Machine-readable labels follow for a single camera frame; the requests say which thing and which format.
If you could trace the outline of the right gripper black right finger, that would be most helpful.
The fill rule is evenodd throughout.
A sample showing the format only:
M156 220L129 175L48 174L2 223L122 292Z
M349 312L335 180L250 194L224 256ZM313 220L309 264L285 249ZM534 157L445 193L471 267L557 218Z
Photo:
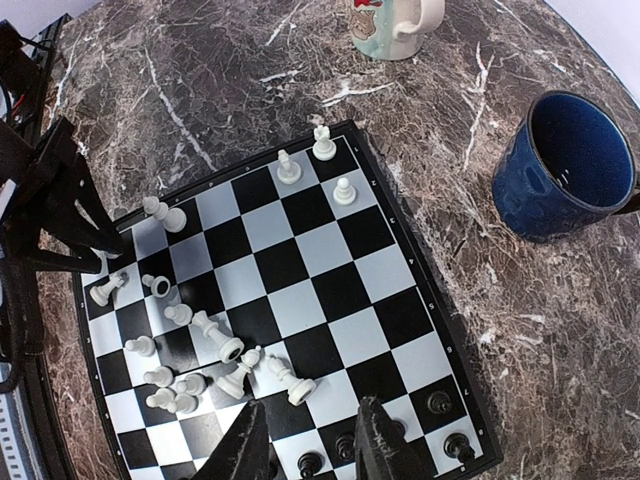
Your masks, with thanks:
M355 424L357 479L429 479L425 464L401 436L380 401L360 400Z

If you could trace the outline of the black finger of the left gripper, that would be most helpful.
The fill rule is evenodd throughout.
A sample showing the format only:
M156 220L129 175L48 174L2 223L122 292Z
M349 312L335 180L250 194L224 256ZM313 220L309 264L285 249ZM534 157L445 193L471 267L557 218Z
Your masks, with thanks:
M124 243L65 118L30 146L9 131L9 261L35 271L97 273Z

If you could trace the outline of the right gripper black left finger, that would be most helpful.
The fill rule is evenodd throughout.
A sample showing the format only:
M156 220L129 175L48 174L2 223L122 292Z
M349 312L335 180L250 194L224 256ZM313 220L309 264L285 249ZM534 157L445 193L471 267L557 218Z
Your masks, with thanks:
M264 405L249 401L193 480L269 479L269 435Z

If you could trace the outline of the black silver chess board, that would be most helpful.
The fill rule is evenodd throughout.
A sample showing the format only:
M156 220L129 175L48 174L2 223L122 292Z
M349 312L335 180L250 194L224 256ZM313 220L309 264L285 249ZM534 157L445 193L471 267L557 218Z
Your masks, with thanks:
M467 479L503 455L433 274L350 121L261 153L168 197L178 233L122 218L124 253L74 279L84 356L122 479L186 479L250 400L266 411L280 479L352 479L346 433L378 398L435 479ZM302 176L279 181L278 151ZM357 191L340 205L341 177ZM126 273L105 307L89 290ZM204 310L243 341L223 363L192 323Z

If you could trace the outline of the white knight chess piece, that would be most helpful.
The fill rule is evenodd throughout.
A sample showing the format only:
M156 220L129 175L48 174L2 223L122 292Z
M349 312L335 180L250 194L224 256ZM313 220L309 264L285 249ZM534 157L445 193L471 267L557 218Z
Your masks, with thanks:
M300 180L302 169L296 161L291 159L290 155L284 149L281 149L278 151L276 174L280 182L286 185L292 185Z

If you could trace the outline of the white pawn chess piece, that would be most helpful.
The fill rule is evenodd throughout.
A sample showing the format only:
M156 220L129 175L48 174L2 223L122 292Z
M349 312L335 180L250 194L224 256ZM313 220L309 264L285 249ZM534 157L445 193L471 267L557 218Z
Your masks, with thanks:
M337 180L333 190L334 200L343 206L352 204L357 197L357 191L348 178L341 177Z

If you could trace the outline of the white rook chess piece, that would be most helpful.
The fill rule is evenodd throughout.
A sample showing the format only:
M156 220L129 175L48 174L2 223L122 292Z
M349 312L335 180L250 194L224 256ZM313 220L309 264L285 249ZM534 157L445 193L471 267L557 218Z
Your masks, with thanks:
M313 155L320 161L329 161L334 158L337 152L335 142L330 138L328 126L320 125L314 130L315 143L312 147Z

